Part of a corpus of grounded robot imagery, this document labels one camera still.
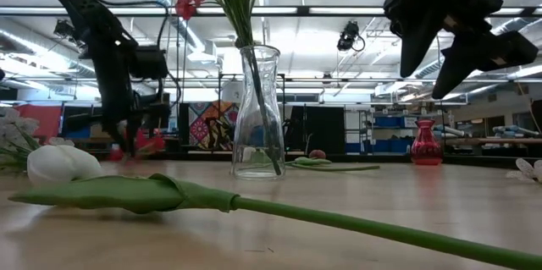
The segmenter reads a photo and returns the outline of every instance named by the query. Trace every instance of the metal frame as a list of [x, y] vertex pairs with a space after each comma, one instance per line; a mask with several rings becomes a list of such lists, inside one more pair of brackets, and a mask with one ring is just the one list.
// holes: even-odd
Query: metal frame
[[[109, 10], [119, 17], [159, 17], [162, 18], [162, 7], [126, 7]], [[172, 16], [179, 15], [172, 7]], [[30, 6], [0, 6], [0, 16], [68, 16], [62, 7], [30, 7]], [[224, 17], [221, 8], [198, 8], [193, 17]], [[264, 6], [255, 7], [252, 16], [256, 17], [385, 17], [384, 9], [380, 6]], [[541, 7], [504, 7], [491, 14], [491, 18], [540, 17]]]
[[[225, 75], [235, 75], [236, 77], [242, 78], [242, 74], [222, 74]], [[75, 77], [28, 77], [28, 76], [17, 76], [13, 77], [11, 80], [34, 80], [34, 81], [74, 81]], [[96, 78], [78, 78], [79, 82], [88, 82], [96, 81]], [[174, 82], [171, 78], [164, 79], [165, 82]], [[219, 78], [185, 78], [185, 82], [218, 82]], [[307, 78], [287, 78], [284, 77], [284, 82], [298, 82], [298, 83], [318, 83], [318, 82], [341, 82], [341, 83], [392, 83], [392, 82], [417, 82], [417, 83], [433, 83], [435, 80], [431, 79], [403, 79], [399, 77], [389, 77], [389, 78], [370, 78], [370, 79], [356, 79], [356, 78], [334, 78], [334, 79], [307, 79]], [[540, 84], [542, 83], [542, 78], [540, 79], [528, 79], [528, 78], [518, 78], [518, 79], [466, 79], [462, 83], [479, 83], [479, 84], [504, 84], [504, 83], [531, 83], [531, 84]]]

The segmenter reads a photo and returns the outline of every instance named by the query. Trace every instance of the glass vase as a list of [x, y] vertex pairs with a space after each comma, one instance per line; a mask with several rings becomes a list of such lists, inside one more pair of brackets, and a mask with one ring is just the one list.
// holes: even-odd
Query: glass vase
[[411, 159], [418, 165], [439, 165], [442, 162], [442, 150], [433, 135], [433, 120], [416, 121], [418, 136], [411, 149]]
[[244, 90], [231, 172], [237, 179], [282, 179], [285, 148], [276, 94], [280, 51], [268, 46], [243, 47], [241, 56]]

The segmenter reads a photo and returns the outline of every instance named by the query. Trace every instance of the shelving unit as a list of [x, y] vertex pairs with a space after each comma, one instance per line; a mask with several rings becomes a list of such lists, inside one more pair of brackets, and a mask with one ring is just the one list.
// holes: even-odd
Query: shelving unit
[[375, 112], [364, 111], [364, 119], [371, 122], [367, 131], [367, 139], [362, 141], [363, 150], [367, 154], [397, 155], [406, 154], [417, 134], [415, 122], [420, 118], [434, 118], [437, 113], [415, 114], [405, 111]]

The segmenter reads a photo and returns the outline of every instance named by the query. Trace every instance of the green tulip stem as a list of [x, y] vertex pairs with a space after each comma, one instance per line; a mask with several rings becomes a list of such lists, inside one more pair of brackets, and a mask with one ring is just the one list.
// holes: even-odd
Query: green tulip stem
[[401, 243], [419, 246], [425, 249], [444, 252], [455, 256], [470, 258], [514, 269], [542, 269], [542, 256], [520, 251], [512, 251], [472, 241], [454, 239], [448, 236], [405, 228], [388, 223], [379, 223], [367, 219], [311, 210], [303, 207], [258, 201], [237, 196], [232, 201], [232, 209], [243, 209], [270, 215], [322, 224], [338, 229], [345, 229], [395, 240]]

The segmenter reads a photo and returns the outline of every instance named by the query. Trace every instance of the blue bin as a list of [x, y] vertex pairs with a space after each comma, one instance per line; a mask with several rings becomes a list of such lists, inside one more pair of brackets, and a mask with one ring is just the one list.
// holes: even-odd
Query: blue bin
[[345, 150], [346, 152], [361, 152], [362, 145], [361, 143], [346, 143]]
[[407, 153], [407, 147], [412, 146], [412, 140], [398, 139], [389, 140], [390, 152]]
[[70, 131], [64, 134], [66, 139], [88, 139], [91, 137], [91, 127], [85, 127], [77, 131]]
[[374, 118], [374, 126], [376, 127], [401, 127], [401, 118], [397, 117], [376, 117]]
[[373, 152], [390, 152], [390, 141], [376, 140], [373, 146]]

